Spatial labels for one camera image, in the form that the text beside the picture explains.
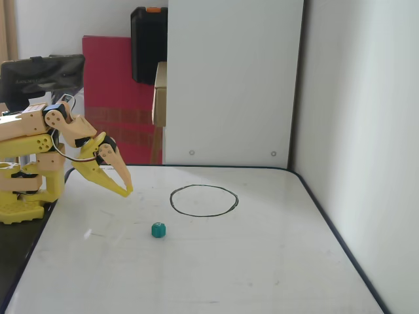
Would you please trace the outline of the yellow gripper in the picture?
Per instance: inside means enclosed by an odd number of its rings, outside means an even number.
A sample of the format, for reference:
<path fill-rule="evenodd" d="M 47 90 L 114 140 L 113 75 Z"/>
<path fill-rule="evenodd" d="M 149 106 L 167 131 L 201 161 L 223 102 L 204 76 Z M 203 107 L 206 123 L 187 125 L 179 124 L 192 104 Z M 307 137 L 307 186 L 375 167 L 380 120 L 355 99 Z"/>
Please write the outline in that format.
<path fill-rule="evenodd" d="M 116 142 L 104 131 L 95 138 L 89 139 L 80 150 L 78 160 L 83 162 L 72 162 L 73 167 L 88 181 L 115 192 L 122 197 L 128 197 L 132 191 L 132 178 L 122 156 L 117 149 Z M 105 162 L 117 171 L 123 180 L 125 187 L 119 186 L 100 167 Z"/>

